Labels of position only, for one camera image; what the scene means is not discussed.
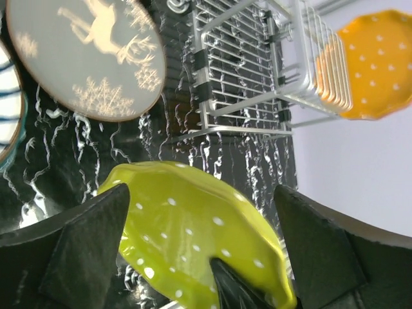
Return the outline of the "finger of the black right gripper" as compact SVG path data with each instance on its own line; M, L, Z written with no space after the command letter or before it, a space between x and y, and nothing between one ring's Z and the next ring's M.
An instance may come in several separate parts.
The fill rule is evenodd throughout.
M285 261L272 259L269 282L274 289L266 292L251 280L246 279L224 260L209 259L220 308L297 308L298 300L289 280Z

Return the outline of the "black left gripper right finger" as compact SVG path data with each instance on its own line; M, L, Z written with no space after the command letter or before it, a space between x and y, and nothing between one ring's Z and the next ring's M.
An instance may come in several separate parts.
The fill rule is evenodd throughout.
M285 186L274 201L302 308L411 308L411 238Z

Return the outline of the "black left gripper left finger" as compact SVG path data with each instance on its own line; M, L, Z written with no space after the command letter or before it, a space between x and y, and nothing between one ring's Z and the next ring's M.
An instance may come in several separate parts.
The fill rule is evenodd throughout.
M1 235L1 308L103 308L129 208L122 183Z

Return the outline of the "green dotted plate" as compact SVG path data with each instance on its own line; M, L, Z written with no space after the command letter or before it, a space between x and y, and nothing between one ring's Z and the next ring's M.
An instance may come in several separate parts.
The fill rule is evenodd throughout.
M253 204L227 183L179 162L114 167L98 193L124 183L129 210L122 257L164 296L186 308L220 308L209 259L220 258L264 291L272 259L286 258Z

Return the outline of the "white blue striped plate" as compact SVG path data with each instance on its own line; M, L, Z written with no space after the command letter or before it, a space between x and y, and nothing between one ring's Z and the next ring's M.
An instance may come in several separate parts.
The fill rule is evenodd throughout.
M19 72L1 41L1 161L11 152L21 130L24 98Z

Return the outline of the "orange dotted plate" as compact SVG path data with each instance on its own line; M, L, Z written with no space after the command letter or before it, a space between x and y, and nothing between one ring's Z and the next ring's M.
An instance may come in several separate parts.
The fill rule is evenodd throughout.
M309 16L316 55L309 88L342 118L378 120L411 104L411 15L384 10L333 32Z

